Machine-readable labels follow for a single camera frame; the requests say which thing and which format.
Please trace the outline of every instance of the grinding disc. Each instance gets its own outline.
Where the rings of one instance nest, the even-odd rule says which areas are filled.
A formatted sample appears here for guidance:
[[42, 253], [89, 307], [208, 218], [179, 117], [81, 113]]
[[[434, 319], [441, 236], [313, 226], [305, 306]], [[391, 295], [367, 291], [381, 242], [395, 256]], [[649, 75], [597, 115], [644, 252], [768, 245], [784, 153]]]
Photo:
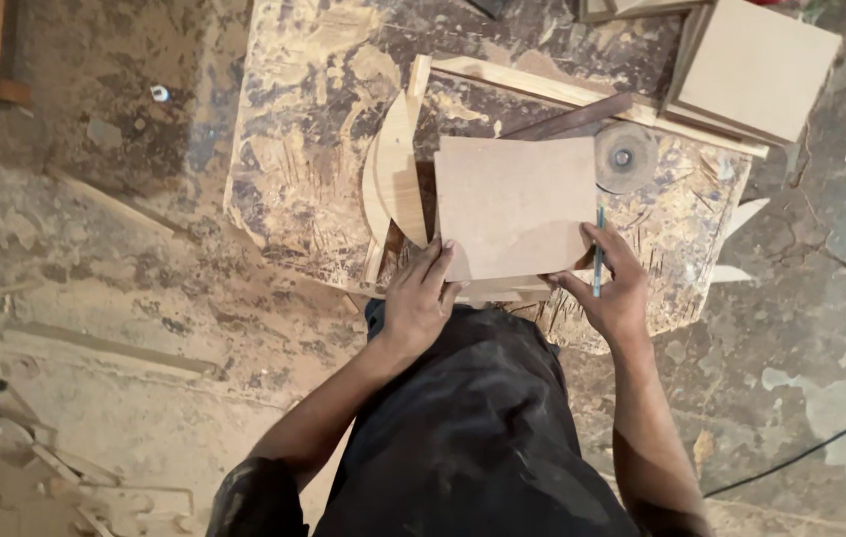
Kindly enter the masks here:
[[621, 121], [596, 135], [596, 182], [613, 194], [628, 194], [655, 178], [659, 144], [647, 130]]

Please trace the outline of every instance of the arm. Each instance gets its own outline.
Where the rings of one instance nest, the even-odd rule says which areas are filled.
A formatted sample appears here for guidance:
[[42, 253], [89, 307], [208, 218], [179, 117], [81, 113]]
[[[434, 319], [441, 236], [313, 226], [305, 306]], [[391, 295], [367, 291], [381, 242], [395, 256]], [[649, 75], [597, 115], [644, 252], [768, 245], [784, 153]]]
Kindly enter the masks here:
[[382, 332], [268, 430], [248, 457], [281, 459], [305, 486], [324, 467], [357, 411], [436, 340], [464, 284], [445, 284], [453, 242], [429, 244], [387, 289]]
[[616, 408], [612, 434], [616, 479], [632, 518], [651, 533], [670, 530], [711, 535], [691, 462], [681, 446], [655, 366], [645, 327], [648, 280], [628, 243], [614, 227], [583, 224], [605, 253], [612, 281], [601, 297], [569, 272], [550, 281], [572, 293], [605, 338], [615, 362]]

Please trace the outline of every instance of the mdf board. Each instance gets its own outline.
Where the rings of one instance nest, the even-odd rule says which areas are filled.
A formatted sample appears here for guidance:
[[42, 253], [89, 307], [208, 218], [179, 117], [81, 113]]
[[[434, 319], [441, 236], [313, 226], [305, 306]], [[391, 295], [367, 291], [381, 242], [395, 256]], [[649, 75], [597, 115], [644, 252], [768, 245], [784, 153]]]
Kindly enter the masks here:
[[476, 143], [433, 157], [442, 238], [457, 248], [447, 280], [572, 269], [596, 214], [593, 140]]
[[840, 42], [835, 33], [745, 0], [719, 0], [676, 104], [797, 141]]

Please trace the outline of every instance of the wooden workbench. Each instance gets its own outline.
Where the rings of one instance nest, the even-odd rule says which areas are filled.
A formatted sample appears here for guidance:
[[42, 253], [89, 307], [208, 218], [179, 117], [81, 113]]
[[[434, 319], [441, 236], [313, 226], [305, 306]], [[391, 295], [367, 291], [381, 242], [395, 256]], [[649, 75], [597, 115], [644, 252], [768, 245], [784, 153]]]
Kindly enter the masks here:
[[[610, 80], [616, 89], [653, 97], [666, 89], [679, 17], [590, 28], [572, 24], [561, 0], [528, 5], [510, 8], [509, 18], [495, 22], [461, 0], [366, 5], [259, 0], [225, 191], [231, 221], [274, 265], [329, 286], [379, 294], [406, 249], [392, 228], [378, 285], [362, 282], [370, 236], [360, 177], [369, 141], [405, 87], [416, 54], [471, 55], [579, 85]], [[489, 138], [565, 110], [515, 91], [431, 73], [415, 139], [429, 230], [432, 153], [440, 135]], [[651, 276], [652, 334], [698, 319], [722, 230], [751, 168], [750, 158], [735, 152], [657, 135], [654, 184], [625, 196], [602, 194], [606, 216]], [[520, 312], [560, 345], [605, 350], [564, 292], [554, 293], [542, 308]]]

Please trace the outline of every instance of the person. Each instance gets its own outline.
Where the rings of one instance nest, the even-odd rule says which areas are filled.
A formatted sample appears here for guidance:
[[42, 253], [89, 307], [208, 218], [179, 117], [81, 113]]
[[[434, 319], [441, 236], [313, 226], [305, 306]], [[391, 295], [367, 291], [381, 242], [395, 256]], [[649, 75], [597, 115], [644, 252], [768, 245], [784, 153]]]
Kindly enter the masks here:
[[275, 423], [218, 491], [209, 537], [306, 536], [299, 491], [353, 429], [314, 535], [708, 536], [645, 327], [647, 275], [614, 227], [583, 224], [612, 280], [572, 293], [615, 363], [619, 495], [581, 455], [559, 348], [505, 311], [454, 306], [433, 241], [367, 308], [369, 343]]

